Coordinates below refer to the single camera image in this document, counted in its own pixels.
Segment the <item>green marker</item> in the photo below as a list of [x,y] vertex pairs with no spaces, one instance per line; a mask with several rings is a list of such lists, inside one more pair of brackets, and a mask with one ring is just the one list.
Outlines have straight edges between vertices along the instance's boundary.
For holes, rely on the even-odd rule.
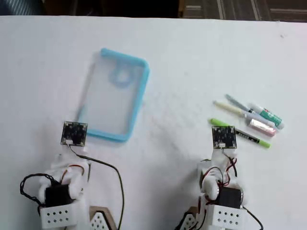
[[[220,121],[218,119],[215,119],[215,118],[212,118],[209,120],[211,124],[215,125],[215,126],[229,126],[229,124],[227,123],[224,123],[223,121]],[[266,147],[266,148],[269,148],[271,145],[263,140],[260,140],[256,137],[253,137],[252,135],[250,134],[247,134],[239,129],[236,129],[236,134],[238,134],[239,136],[245,138],[245,139],[248,139],[248,140],[251,140],[257,144],[260,144],[262,145],[263,147]]]

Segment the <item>white marker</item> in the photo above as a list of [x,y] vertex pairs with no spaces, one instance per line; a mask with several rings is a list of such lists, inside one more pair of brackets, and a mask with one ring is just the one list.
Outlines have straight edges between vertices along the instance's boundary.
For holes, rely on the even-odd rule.
[[275,127],[275,123],[272,122],[272,121],[269,121],[261,116],[258,116],[258,115],[255,115],[255,114],[252,114],[252,113],[249,113],[249,112],[246,112],[246,111],[243,111],[242,109],[239,109],[237,107],[234,107],[230,104],[225,104],[225,103],[222,103],[222,102],[217,102],[217,101],[214,101],[213,102],[214,104],[216,104],[218,107],[221,107],[225,110],[228,110],[230,112],[233,112],[235,114],[238,114],[239,116],[242,116],[244,118],[247,118],[247,119],[254,119],[254,120],[257,120],[257,121],[260,121],[268,126],[271,126],[271,127]]

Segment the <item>cable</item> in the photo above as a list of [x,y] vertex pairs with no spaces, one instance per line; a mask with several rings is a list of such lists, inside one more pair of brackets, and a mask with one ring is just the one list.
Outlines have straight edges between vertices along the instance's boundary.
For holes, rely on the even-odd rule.
[[203,226],[203,224],[205,222],[205,219],[206,219],[206,214],[207,214],[207,210],[205,210],[205,213],[203,214],[203,220],[202,220],[202,223],[201,223],[200,227],[197,228],[196,230],[200,230],[202,228],[202,226]]
[[86,160],[89,160],[89,161],[94,161],[94,162],[97,162],[97,163],[100,163],[100,164],[103,164],[103,165],[106,165],[112,169],[114,169],[117,174],[118,174],[118,178],[119,178],[119,182],[120,182],[120,188],[121,188],[121,196],[122,196],[122,207],[121,207],[121,214],[120,214],[120,218],[119,218],[119,223],[118,223],[118,230],[120,229],[120,226],[121,226],[121,222],[122,222],[122,219],[123,219],[123,214],[124,214],[124,207],[125,207],[125,196],[124,196],[124,187],[123,187],[123,182],[121,180],[121,176],[120,176],[120,173],[118,171],[118,169],[111,165],[111,164],[108,164],[106,162],[103,162],[103,161],[100,161],[100,160],[97,160],[97,159],[94,159],[94,158],[91,158],[91,157],[87,157],[87,156],[83,156],[83,155],[79,155],[77,154],[72,148],[71,148],[71,145],[66,143],[67,146],[70,148],[70,150],[76,154],[76,156],[82,158],[82,159],[86,159]]
[[[68,166],[68,168],[69,168],[69,167],[79,167],[79,168],[82,168],[82,176],[84,175],[85,169],[84,169],[81,165],[72,164],[72,165]],[[63,175],[62,175],[62,178],[61,178],[61,180],[60,180],[60,183],[63,182],[64,176],[65,176],[65,174],[66,174],[67,172],[68,172],[68,171],[67,171],[67,169],[66,169],[66,170],[64,171]]]
[[224,183],[224,176],[223,176],[222,170],[221,170],[219,167],[214,166],[214,167],[211,167],[210,169],[208,169],[208,170],[205,172],[205,174],[202,176],[201,185],[202,185],[202,182],[203,182],[203,180],[205,179],[205,177],[208,175],[208,173],[209,173],[212,169],[218,169],[218,171],[220,171],[221,176],[222,176],[222,184]]
[[246,207],[243,206],[243,208],[258,222],[258,224],[260,225],[260,229],[259,230],[263,230],[263,225],[262,223],[260,222],[260,220],[258,220],[257,217],[255,217],[254,214],[252,214]]
[[232,160],[230,157],[228,157],[228,156],[224,153],[224,149],[222,149],[222,154],[224,154],[224,155],[229,159],[229,161],[230,161],[230,163],[231,163],[231,166],[234,168],[235,176],[238,177],[238,173],[237,173],[237,171],[236,171],[236,166],[235,166],[233,160]]
[[35,176],[44,176],[46,177],[47,179],[50,180],[51,182],[51,186],[54,186],[54,185],[58,185],[60,184],[58,181],[56,181],[51,175],[49,174],[46,174],[46,173],[35,173],[35,174],[30,174],[28,176],[26,176],[21,182],[20,182],[20,194],[21,195],[24,195],[25,197],[27,197],[28,199],[36,202],[38,204],[38,207],[37,207],[37,211],[38,211],[38,214],[40,215],[40,212],[39,212],[39,208],[40,207],[44,207],[44,205],[38,200],[38,198],[36,196],[30,196],[29,194],[27,194],[25,191],[24,191],[24,185],[25,185],[25,181],[31,177],[35,177]]

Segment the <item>black wire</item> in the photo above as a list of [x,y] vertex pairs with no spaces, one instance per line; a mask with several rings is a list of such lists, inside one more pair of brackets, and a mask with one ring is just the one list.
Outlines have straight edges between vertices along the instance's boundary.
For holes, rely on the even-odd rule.
[[86,159],[86,160],[89,160],[89,161],[94,161],[94,162],[97,162],[97,163],[106,165],[106,166],[108,166],[108,167],[114,169],[114,170],[117,172],[118,178],[119,178],[119,182],[120,182],[121,196],[122,196],[121,214],[120,214],[120,219],[119,219],[119,223],[118,223],[118,230],[119,230],[119,229],[120,229],[120,226],[121,226],[121,221],[122,221],[122,219],[123,219],[123,214],[124,214],[125,196],[124,196],[123,182],[122,182],[122,180],[121,180],[121,176],[120,176],[120,173],[119,173],[118,169],[117,169],[115,166],[111,165],[111,164],[108,164],[108,163],[106,163],[106,162],[97,160],[97,159],[95,159],[95,158],[91,158],[91,157],[79,155],[79,154],[77,154],[77,153],[71,148],[71,145],[70,145],[70,144],[67,144],[67,145],[68,145],[68,147],[70,148],[70,150],[71,150],[74,154],[76,154],[76,156],[78,156],[78,157],[80,157],[80,158],[82,158],[82,159]]
[[229,159],[231,166],[234,168],[235,176],[238,177],[238,173],[236,171],[236,166],[235,166],[234,161],[224,153],[224,149],[222,149],[222,153]]
[[263,225],[262,223],[260,222],[260,220],[258,220],[257,217],[255,217],[254,214],[252,214],[246,207],[243,206],[243,208],[258,222],[258,224],[260,225],[260,229],[259,230],[263,230]]
[[202,220],[202,223],[201,223],[200,227],[197,228],[196,230],[200,230],[202,228],[202,226],[203,226],[203,224],[205,222],[205,219],[206,219],[206,214],[207,214],[207,210],[205,210],[205,213],[203,214],[203,220]]
[[235,176],[238,177],[238,173],[237,173],[237,171],[236,171],[236,166],[235,166],[234,161],[233,161],[230,157],[228,157],[228,159],[229,159],[229,161],[230,161],[232,167],[234,168]]
[[24,185],[25,185],[25,181],[31,177],[35,177],[35,176],[44,176],[46,177],[47,179],[50,180],[51,182],[51,186],[54,186],[54,185],[57,185],[57,184],[60,184],[58,181],[56,181],[51,175],[49,174],[46,174],[46,173],[35,173],[35,174],[30,174],[28,176],[26,176],[21,182],[20,182],[20,194],[21,195],[24,195],[25,197],[27,197],[28,199],[36,202],[38,204],[38,207],[37,207],[37,211],[38,211],[38,214],[40,215],[40,212],[39,212],[39,209],[41,207],[44,207],[44,205],[38,200],[38,198],[36,196],[31,196],[29,195],[28,193],[26,193],[24,191]]

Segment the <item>glue stick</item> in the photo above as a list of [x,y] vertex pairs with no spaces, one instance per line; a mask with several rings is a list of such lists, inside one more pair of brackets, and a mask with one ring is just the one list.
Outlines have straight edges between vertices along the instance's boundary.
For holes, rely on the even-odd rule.
[[258,105],[255,104],[251,104],[250,105],[251,109],[254,110],[257,114],[260,114],[262,117],[264,117],[265,119],[272,121],[275,123],[275,126],[278,129],[283,129],[284,127],[284,123],[283,120],[281,118],[279,118],[278,116],[276,116],[275,114],[273,114],[272,112],[270,112],[269,110],[262,108]]

